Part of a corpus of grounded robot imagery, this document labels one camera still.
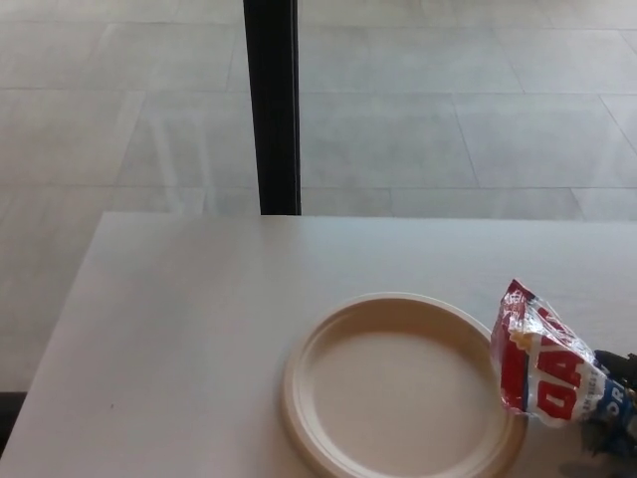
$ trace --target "beige plate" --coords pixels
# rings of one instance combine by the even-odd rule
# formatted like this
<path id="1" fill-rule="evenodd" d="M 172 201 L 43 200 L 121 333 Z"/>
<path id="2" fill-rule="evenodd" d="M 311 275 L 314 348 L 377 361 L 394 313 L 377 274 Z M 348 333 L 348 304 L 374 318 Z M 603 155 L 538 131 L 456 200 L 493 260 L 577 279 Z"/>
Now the beige plate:
<path id="1" fill-rule="evenodd" d="M 501 476 L 527 430 L 500 405 L 489 331 L 406 294 L 328 315 L 288 361 L 283 415 L 315 469 L 337 478 Z"/>

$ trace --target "gray floor tile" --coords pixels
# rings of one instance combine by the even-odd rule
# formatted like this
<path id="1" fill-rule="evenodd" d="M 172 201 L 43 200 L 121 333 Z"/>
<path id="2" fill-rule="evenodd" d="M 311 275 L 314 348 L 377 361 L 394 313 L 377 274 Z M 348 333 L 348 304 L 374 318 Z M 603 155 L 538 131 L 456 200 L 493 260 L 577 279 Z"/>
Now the gray floor tile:
<path id="1" fill-rule="evenodd" d="M 624 37 L 624 40 L 626 40 L 633 51 L 637 53 L 637 30 L 627 30 L 621 32 L 621 36 Z"/>
<path id="2" fill-rule="evenodd" d="M 569 189 L 392 189 L 403 217 L 580 219 Z"/>
<path id="3" fill-rule="evenodd" d="M 176 22 L 236 25 L 243 20 L 241 0 L 181 0 Z"/>
<path id="4" fill-rule="evenodd" d="M 0 23 L 0 88 L 77 85 L 104 25 Z"/>
<path id="5" fill-rule="evenodd" d="M 633 0 L 538 0 L 557 28 L 637 28 Z"/>
<path id="6" fill-rule="evenodd" d="M 58 20 L 92 22 L 167 22 L 179 0 L 58 0 Z"/>
<path id="7" fill-rule="evenodd" d="M 232 48 L 232 62 L 228 75 L 229 92 L 247 93 L 250 91 L 250 77 L 248 76 L 248 50 L 246 46 L 246 31 L 237 28 L 235 44 Z"/>
<path id="8" fill-rule="evenodd" d="M 257 187 L 208 187 L 204 213 L 220 216 L 258 216 Z"/>
<path id="9" fill-rule="evenodd" d="M 219 25 L 109 25 L 84 72 L 86 88 L 226 89 L 234 28 Z"/>
<path id="10" fill-rule="evenodd" d="M 451 0 L 463 27 L 550 27 L 536 0 Z"/>
<path id="11" fill-rule="evenodd" d="M 590 221 L 637 221 L 637 189 L 573 189 Z"/>
<path id="12" fill-rule="evenodd" d="M 115 187 L 108 210 L 201 214 L 205 196 L 195 187 Z"/>
<path id="13" fill-rule="evenodd" d="M 29 389 L 49 336 L 46 332 L 0 335 L 0 390 Z"/>
<path id="14" fill-rule="evenodd" d="M 0 277 L 0 338 L 49 334 L 60 317 L 76 270 L 22 270 Z"/>
<path id="15" fill-rule="evenodd" d="M 51 240 L 45 243 L 41 265 L 47 269 L 77 271 L 84 259 L 102 213 L 112 198 L 109 187 L 64 187 L 56 189 L 58 198 L 48 211 L 55 222 Z"/>
<path id="16" fill-rule="evenodd" d="M 9 192 L 12 201 L 0 222 L 0 276 L 42 268 L 75 271 L 110 204 L 110 188 L 39 186 Z"/>
<path id="17" fill-rule="evenodd" d="M 368 30 L 311 26 L 300 29 L 301 92 L 369 92 L 373 88 L 371 73 Z"/>
<path id="18" fill-rule="evenodd" d="M 476 185 L 447 96 L 302 95 L 301 150 L 307 187 Z"/>
<path id="19" fill-rule="evenodd" d="M 499 30 L 527 93 L 637 92 L 637 55 L 618 32 Z"/>
<path id="20" fill-rule="evenodd" d="M 369 29 L 368 38 L 370 72 L 366 83 L 375 92 L 522 91 L 491 30 Z"/>
<path id="21" fill-rule="evenodd" d="M 51 18 L 58 0 L 3 0 L 0 21 L 45 20 Z"/>
<path id="22" fill-rule="evenodd" d="M 448 0 L 303 0 L 301 22 L 357 27 L 449 27 L 456 18 Z"/>
<path id="23" fill-rule="evenodd" d="M 304 187 L 301 192 L 304 216 L 391 216 L 389 189 L 332 189 Z"/>
<path id="24" fill-rule="evenodd" d="M 0 92 L 0 184 L 113 184 L 142 101 L 142 93 Z"/>
<path id="25" fill-rule="evenodd" d="M 637 155 L 598 97 L 466 95 L 455 101 L 482 186 L 637 186 Z"/>
<path id="26" fill-rule="evenodd" d="M 148 94 L 118 184 L 255 187 L 250 96 Z"/>
<path id="27" fill-rule="evenodd" d="M 302 92 L 521 92 L 490 30 L 304 27 Z"/>
<path id="28" fill-rule="evenodd" d="M 633 147 L 637 148 L 637 96 L 601 97 Z"/>

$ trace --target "white table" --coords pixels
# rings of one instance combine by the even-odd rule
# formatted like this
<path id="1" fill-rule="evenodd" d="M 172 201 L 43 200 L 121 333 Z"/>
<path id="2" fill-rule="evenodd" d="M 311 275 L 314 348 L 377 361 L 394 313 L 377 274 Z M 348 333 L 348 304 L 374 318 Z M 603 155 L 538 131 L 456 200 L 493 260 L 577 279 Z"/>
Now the white table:
<path id="1" fill-rule="evenodd" d="M 628 353 L 635 271 L 630 224 L 107 214 L 0 477 L 310 477 L 276 403 L 325 310 L 413 292 L 490 327 L 516 276 L 592 347 Z M 533 426 L 512 476 L 605 476 L 579 446 L 577 429 Z"/>

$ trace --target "snack bag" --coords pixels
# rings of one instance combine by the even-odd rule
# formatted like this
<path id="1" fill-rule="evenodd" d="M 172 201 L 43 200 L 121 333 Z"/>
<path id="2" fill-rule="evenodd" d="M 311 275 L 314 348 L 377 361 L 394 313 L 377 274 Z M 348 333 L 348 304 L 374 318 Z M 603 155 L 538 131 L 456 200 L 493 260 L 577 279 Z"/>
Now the snack bag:
<path id="1" fill-rule="evenodd" d="M 501 372 L 504 406 L 548 426 L 586 419 L 607 393 L 593 351 L 518 281 L 502 298 L 491 356 Z"/>
<path id="2" fill-rule="evenodd" d="M 637 356 L 595 353 L 518 281 L 491 335 L 505 408 L 549 426 L 583 424 L 584 447 L 637 457 Z"/>

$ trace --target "red letter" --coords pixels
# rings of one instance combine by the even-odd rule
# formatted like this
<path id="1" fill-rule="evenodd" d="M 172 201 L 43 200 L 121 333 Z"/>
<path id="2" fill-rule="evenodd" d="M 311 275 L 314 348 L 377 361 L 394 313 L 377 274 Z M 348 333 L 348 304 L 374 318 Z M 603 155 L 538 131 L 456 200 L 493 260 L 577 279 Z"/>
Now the red letter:
<path id="1" fill-rule="evenodd" d="M 576 402 L 577 393 L 573 389 L 547 381 L 537 385 L 537 408 L 549 416 L 570 420 Z"/>
<path id="2" fill-rule="evenodd" d="M 538 369 L 575 388 L 581 385 L 581 374 L 577 372 L 577 366 L 581 363 L 584 363 L 582 357 L 568 351 L 540 352 L 537 356 Z"/>

